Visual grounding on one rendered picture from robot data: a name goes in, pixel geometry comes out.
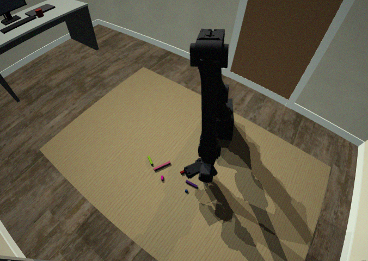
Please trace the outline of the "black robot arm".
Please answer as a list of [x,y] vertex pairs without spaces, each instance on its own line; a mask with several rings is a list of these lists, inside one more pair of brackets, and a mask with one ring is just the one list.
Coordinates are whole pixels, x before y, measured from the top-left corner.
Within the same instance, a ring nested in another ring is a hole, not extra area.
[[[199,174],[202,182],[212,182],[214,163],[220,157],[216,116],[223,119],[231,107],[229,85],[222,81],[221,68],[228,68],[229,44],[224,44],[225,29],[201,29],[195,43],[190,44],[190,63],[198,67],[201,78],[201,136],[196,163],[184,167],[186,177]],[[218,80],[218,82],[217,82]],[[207,156],[207,157],[206,157]]]

